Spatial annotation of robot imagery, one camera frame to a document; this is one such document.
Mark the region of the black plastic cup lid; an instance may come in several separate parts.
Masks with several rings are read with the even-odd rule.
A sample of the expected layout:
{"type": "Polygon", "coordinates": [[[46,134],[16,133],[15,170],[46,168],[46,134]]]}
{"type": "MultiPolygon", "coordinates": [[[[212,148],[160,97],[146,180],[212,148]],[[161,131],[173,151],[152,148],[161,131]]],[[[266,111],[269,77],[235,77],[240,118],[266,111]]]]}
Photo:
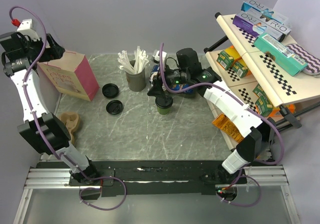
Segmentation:
{"type": "Polygon", "coordinates": [[[168,109],[173,105],[173,98],[171,96],[156,97],[155,104],[158,108],[168,109]]]}

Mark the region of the green paper cup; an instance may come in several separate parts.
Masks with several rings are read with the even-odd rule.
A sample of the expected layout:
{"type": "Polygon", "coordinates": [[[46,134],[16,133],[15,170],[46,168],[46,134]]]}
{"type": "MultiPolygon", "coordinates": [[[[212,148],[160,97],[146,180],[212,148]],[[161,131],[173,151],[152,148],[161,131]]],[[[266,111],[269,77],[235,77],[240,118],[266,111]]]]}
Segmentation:
{"type": "Polygon", "coordinates": [[[171,107],[165,107],[165,108],[160,107],[160,106],[157,107],[157,111],[158,111],[158,113],[161,114],[161,115],[167,115],[167,114],[169,114],[169,113],[170,113],[170,110],[171,110],[171,107]]]}

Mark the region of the pink paper gift bag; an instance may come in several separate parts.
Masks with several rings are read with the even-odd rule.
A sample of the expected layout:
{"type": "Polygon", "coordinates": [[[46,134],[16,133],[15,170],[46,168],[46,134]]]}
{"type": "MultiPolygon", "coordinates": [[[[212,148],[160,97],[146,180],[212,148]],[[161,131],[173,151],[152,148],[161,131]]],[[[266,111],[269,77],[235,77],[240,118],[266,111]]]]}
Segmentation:
{"type": "Polygon", "coordinates": [[[60,93],[92,101],[99,89],[84,54],[66,50],[62,58],[39,62],[38,66],[60,93]]]}

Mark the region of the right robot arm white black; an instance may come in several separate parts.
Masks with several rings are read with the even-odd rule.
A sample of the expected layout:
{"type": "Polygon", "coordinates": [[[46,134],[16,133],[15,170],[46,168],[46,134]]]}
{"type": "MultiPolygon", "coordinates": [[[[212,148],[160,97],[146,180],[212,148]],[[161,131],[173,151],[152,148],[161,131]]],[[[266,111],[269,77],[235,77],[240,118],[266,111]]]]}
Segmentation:
{"type": "Polygon", "coordinates": [[[223,117],[235,125],[243,137],[235,150],[223,161],[218,177],[230,183],[236,172],[254,162],[276,134],[274,121],[254,112],[227,87],[221,77],[211,68],[204,69],[192,48],[182,49],[176,60],[176,69],[166,65],[168,56],[156,50],[150,73],[151,88],[148,96],[155,97],[158,110],[169,110],[173,104],[171,93],[198,93],[215,105],[223,117]]]}

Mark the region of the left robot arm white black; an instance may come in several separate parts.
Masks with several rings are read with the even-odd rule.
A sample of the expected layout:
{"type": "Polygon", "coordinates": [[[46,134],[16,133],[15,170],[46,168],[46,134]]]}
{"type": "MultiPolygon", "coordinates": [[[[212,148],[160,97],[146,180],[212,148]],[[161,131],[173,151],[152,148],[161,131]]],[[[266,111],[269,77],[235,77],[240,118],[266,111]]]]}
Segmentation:
{"type": "Polygon", "coordinates": [[[96,167],[74,147],[65,124],[49,112],[41,93],[37,63],[60,59],[65,49],[49,33],[42,40],[17,31],[8,32],[0,40],[4,73],[15,84],[23,107],[19,134],[39,154],[54,155],[67,164],[71,177],[78,183],[95,184],[99,179],[96,167]]]}

